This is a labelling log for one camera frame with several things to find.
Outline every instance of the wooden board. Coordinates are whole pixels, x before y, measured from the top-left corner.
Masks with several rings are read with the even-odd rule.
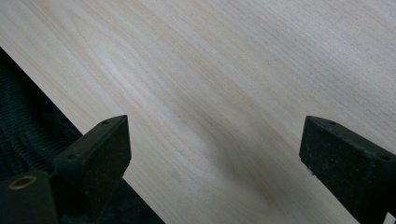
[[[14,1],[0,44],[76,126],[127,114],[167,223],[354,223],[300,162],[306,115],[396,152],[396,6]]]

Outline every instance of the table surface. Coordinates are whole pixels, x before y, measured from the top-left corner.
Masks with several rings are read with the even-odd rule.
[[[0,2],[0,45],[83,132],[129,116],[125,178],[167,223],[354,223],[304,117],[396,153],[396,2]]]

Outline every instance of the black fabric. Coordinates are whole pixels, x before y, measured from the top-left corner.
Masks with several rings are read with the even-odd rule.
[[[80,137],[78,129],[0,49],[0,181],[29,171],[53,172],[53,159]],[[87,217],[65,215],[61,223],[89,223]],[[122,179],[99,223],[163,221]]]

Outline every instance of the wood grain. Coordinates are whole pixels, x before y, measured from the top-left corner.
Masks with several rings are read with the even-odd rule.
[[[167,223],[354,223],[298,157],[306,115],[396,153],[396,6],[0,2],[0,44],[76,126],[130,120]]]

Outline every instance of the round hole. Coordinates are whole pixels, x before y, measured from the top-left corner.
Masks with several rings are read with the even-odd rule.
[[[380,158],[381,160],[384,160],[384,161],[390,161],[390,157],[389,157],[389,156],[380,155],[379,158]]]
[[[76,155],[76,154],[70,154],[70,155],[67,157],[67,159],[69,159],[69,160],[75,160],[77,157],[78,157],[78,155]]]
[[[35,181],[37,180],[37,177],[35,177],[35,175],[27,175],[27,176],[23,176],[21,178],[18,178],[16,180],[14,180],[8,187],[10,189],[24,189],[26,187],[28,187],[29,185],[32,185],[33,183],[35,183]]]

